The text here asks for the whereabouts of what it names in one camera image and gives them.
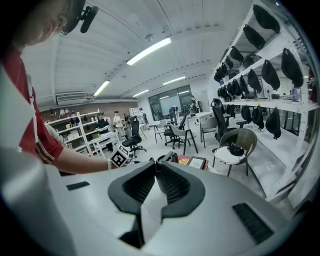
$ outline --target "air conditioner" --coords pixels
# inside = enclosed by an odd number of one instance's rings
[[[87,101],[87,95],[85,93],[79,94],[66,94],[56,96],[56,102],[59,106],[81,104]]]

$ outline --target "gray chair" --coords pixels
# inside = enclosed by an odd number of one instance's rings
[[[241,158],[240,161],[237,162],[229,162],[228,160],[228,154],[224,154],[225,159],[219,159],[221,162],[228,164],[229,165],[229,171],[227,176],[230,175],[230,171],[233,165],[241,165],[243,163],[246,164],[246,175],[248,176],[248,156],[254,151],[256,145],[257,145],[257,136],[256,134],[249,129],[246,128],[237,128],[228,131],[225,133],[221,140],[220,140],[220,147],[225,147],[227,146],[228,141],[230,141],[230,138],[233,137],[232,141],[235,139],[235,144],[238,146],[242,147],[244,149],[244,157]],[[216,160],[216,153],[214,153],[214,158],[213,158],[213,165],[212,167],[215,166],[215,160]]]
[[[201,124],[200,136],[202,136],[204,148],[206,148],[205,134],[216,133],[217,131],[217,120],[214,116],[209,117],[204,123]]]
[[[154,137],[155,137],[155,143],[157,143],[157,134],[160,135],[160,138],[162,140],[161,134],[165,132],[165,126],[167,125],[167,120],[161,120],[160,123],[154,127]]]
[[[198,149],[197,149],[196,142],[195,142],[195,137],[197,137],[197,135],[193,134],[190,129],[189,130],[179,130],[176,126],[174,126],[172,124],[170,124],[170,129],[173,132],[173,134],[176,137],[178,137],[178,141],[177,141],[178,142],[178,148],[180,149],[180,143],[184,144],[183,154],[186,153],[187,142],[189,143],[189,146],[191,146],[189,140],[193,141],[193,145],[194,145],[195,151],[196,151],[197,154],[199,153]]]

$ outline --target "red shirt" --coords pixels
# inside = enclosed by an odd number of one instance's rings
[[[23,95],[29,104],[31,104],[27,73],[25,65],[20,58],[21,52],[12,47],[3,59],[3,67],[12,83]],[[32,89],[34,98],[33,107],[36,118],[36,133],[38,142],[36,143],[34,121],[31,120],[24,131],[19,146],[22,151],[30,152],[42,159],[45,164],[50,164],[55,158],[58,158],[63,150],[63,146],[49,134],[45,127],[36,102],[36,94]]]

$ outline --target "red sleeve with white stripes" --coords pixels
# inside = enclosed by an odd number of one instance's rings
[[[64,147],[50,135],[45,127],[37,106],[35,91],[33,91],[33,97],[36,116],[36,131],[38,135],[38,142],[36,143],[35,151],[45,164],[50,164],[55,158],[60,156]]]

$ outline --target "floor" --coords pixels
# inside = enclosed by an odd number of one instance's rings
[[[204,135],[205,137],[205,146],[203,142],[200,142],[200,128],[195,125],[195,123],[190,124],[190,128],[194,134],[196,134],[195,143],[198,149],[198,154],[196,153],[195,147],[190,140],[191,146],[187,144],[185,155],[187,156],[199,156],[202,158],[206,158],[209,160],[208,170],[209,172],[217,173],[220,175],[227,175],[229,166],[223,164],[222,162],[216,160],[213,164],[213,153],[212,149],[218,148],[219,144],[214,138],[213,133],[207,133]],[[155,160],[162,156],[166,155],[169,151],[174,151],[178,154],[183,154],[184,148],[183,145],[176,145],[175,149],[172,149],[172,143],[165,146],[165,137],[162,136],[162,140],[159,135],[157,135],[157,143],[155,141],[154,129],[144,131],[146,138],[142,135],[141,146],[143,146],[147,151],[137,151],[136,155],[137,161],[143,162],[148,161],[151,157]],[[110,152],[104,153],[106,157],[110,157]],[[257,178],[253,174],[252,170],[249,168],[248,176],[246,175],[246,165],[234,165],[231,169],[229,177],[231,179],[235,179],[238,182],[242,183],[244,186],[258,194],[262,198],[266,198],[263,189],[261,188]],[[146,198],[144,204],[141,207],[141,216],[142,216],[142,227],[144,233],[144,239],[147,241],[152,237],[152,235],[158,230],[161,226],[161,217],[160,212],[161,208],[167,205],[166,196],[159,190],[157,180],[155,180],[155,184],[150,191],[150,194]],[[291,207],[291,204],[287,198],[278,202],[274,205],[283,216],[290,220],[294,215],[294,211]]]

